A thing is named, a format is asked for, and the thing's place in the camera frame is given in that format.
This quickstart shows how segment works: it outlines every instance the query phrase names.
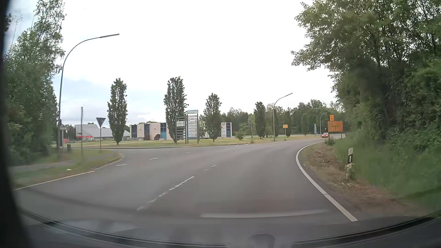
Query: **street lamp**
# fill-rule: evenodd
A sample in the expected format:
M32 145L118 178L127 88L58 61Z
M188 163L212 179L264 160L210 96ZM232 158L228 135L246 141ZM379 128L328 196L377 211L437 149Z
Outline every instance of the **street lamp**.
M111 35L105 35L105 36L100 36L100 37L95 37L95 38L92 38L92 39L87 39L87 40L84 40L84 41L82 41L82 42L80 42L80 43L78 43L77 45L75 45L71 50L70 50L70 52L67 54L67 56L64 58L64 62L63 62L63 67L61 68L61 80L60 80L60 96L58 97L58 146L59 146L59 148L60 148L60 151L61 151L61 147L62 147L62 144L63 144L63 141L62 141L62 139L61 139L61 135L60 135L60 127L61 127L61 87L63 86L63 73L64 73L64 64L66 63L66 59L67 59L67 57L69 57L69 54L72 52L72 50L73 49L75 49L75 47L77 47L79 44L81 44L81 43L83 43L83 42L85 42L85 41L90 41L90 40L94 40L94 39L101 39L101 38L107 38L107 37L111 37L111 36L117 36L117 35L119 35L119 34L111 34Z
M276 103L274 103L274 106L273 106L273 141L276 141L276 127L274 126L275 124L274 124L274 109L275 109L275 107L276 107Z
M324 112L324 113L321 114L321 116L320 116L320 120L319 120L319 122L320 122L320 135L321 135L321 117L322 117L324 114L329 113L329 112L332 112L332 111Z

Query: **gray roof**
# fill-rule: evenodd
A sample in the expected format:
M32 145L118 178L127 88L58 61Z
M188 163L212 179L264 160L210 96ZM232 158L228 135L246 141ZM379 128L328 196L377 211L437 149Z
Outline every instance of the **gray roof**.
M81 132L81 125L75 125L75 129L77 133ZM94 138L100 138L100 129L96 124L83 124L83 134L82 136L90 136ZM123 137L129 137L130 133L124 130ZM102 128L101 129L101 137L102 138L110 138L113 137L112 130L110 128Z

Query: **white edge line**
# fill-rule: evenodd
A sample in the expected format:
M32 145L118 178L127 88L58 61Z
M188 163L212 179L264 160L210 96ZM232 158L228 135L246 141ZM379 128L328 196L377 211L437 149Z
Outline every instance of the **white edge line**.
M307 145L307 146L305 146L305 147L303 147L302 149L300 149L298 152L297 152L297 155L295 156L295 161L297 162L297 166L299 167L299 169L303 172L303 174L306 176L306 178L312 183L312 185L314 185L319 191L320 191L320 193L324 196L324 197L326 197L332 204L334 204L334 206L336 207L336 208L338 208L338 210L340 210L340 212L342 213L342 214L344 214L350 221L352 221L352 222L355 222L355 221L358 221L357 220L357 218L355 218L351 213L349 213L349 211L347 211L342 205L340 205L340 203L338 203L336 200L334 200L334 198L332 198L332 196L330 196L328 193L326 193L326 191L324 191L307 173L306 173L306 171L303 169L303 167L300 165L300 161L299 161L299 154L300 154L300 152L304 149L304 148L306 148L306 147L308 147L308 146L312 146L312 145L315 145L315 144L318 144L318 143L322 143L323 141L321 141L321 142L317 142L317 143L314 143L314 144L310 144L310 145Z
M50 180L50 181L47 181L47 182L44 182L44 183L28 185L28 186L25 186L25 187L16 188L15 190L24 189L24 188L29 188L29 187L37 186L37 185L40 185L40 184L46 184L46 183L50 183L50 182L54 182L54 181L58 181L58 180L61 180L61 179L66 179L66 178L69 178L69 177L74 177L74 176L84 175L84 174L91 173L91 172L95 172L95 171L94 171L94 170L93 170L93 171L88 171L88 172L84 172L84 173L80 173L80 174L76 174L76 175L72 175L72 176L68 176L68 177L62 177L62 178L58 178L58 179L54 179L54 180Z

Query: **asphalt road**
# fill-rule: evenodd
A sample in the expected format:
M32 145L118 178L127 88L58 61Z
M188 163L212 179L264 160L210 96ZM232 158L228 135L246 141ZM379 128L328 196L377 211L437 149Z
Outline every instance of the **asphalt road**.
M192 241L225 242L224 229L296 225L306 238L305 226L350 222L295 162L320 141L118 150L125 158L115 164L15 193L23 209L52 220L136 237L185 239L191 229Z

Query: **windshield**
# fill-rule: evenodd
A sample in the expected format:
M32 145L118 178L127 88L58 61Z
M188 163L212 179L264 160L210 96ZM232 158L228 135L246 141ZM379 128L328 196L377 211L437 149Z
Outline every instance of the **windshield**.
M291 244L438 211L440 12L12 1L15 199L54 225L204 244Z

